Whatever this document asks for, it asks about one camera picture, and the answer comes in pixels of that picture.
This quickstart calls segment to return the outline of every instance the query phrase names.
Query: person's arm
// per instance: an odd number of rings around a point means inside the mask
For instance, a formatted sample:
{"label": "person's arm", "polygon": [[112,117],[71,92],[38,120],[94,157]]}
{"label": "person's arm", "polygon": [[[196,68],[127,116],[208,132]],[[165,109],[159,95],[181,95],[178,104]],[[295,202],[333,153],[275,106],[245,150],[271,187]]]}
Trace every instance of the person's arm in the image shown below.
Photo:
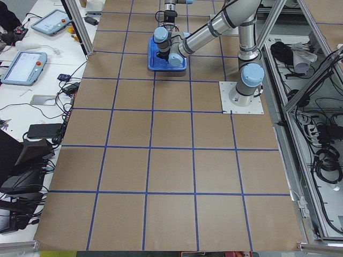
{"label": "person's arm", "polygon": [[0,26],[6,31],[13,31],[18,26],[21,26],[20,20],[17,16],[9,11],[7,5],[0,1]]}

